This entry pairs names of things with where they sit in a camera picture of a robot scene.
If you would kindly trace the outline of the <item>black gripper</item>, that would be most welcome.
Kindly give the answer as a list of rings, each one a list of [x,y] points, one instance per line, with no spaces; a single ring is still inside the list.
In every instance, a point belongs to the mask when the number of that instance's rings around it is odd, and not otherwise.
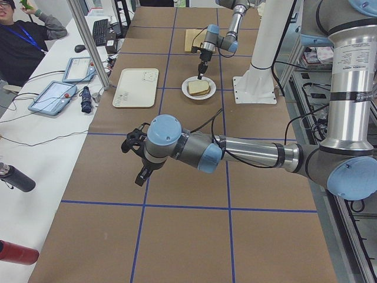
[[[161,169],[164,166],[164,162],[154,163],[147,159],[142,159],[143,168],[138,173],[135,184],[138,186],[143,186],[146,181],[150,178],[153,171]]]
[[[201,53],[200,53],[201,62],[198,65],[198,76],[197,76],[198,80],[201,80],[203,76],[205,75],[208,68],[207,62],[211,61],[212,55],[213,55],[213,52],[210,50],[201,50]]]

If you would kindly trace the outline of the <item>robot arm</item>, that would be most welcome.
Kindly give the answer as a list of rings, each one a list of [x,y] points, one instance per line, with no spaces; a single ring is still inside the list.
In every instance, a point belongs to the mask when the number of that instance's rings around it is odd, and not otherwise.
[[[200,64],[198,65],[198,76],[201,80],[207,71],[208,62],[215,49],[225,50],[235,53],[238,48],[238,34],[242,20],[249,8],[256,8],[261,1],[247,0],[219,0],[217,5],[231,9],[233,11],[229,29],[224,37],[220,35],[220,28],[217,25],[210,24],[206,28],[206,34],[203,43],[199,47],[192,46],[191,52],[200,51]]]
[[[326,138],[318,146],[249,143],[225,136],[187,132],[170,115],[157,116],[143,133],[138,154],[143,168],[136,184],[172,157],[212,173],[222,160],[253,167],[282,167],[346,200],[376,191],[376,160],[367,140],[376,60],[375,1],[305,1],[303,31],[325,35],[334,45]]]

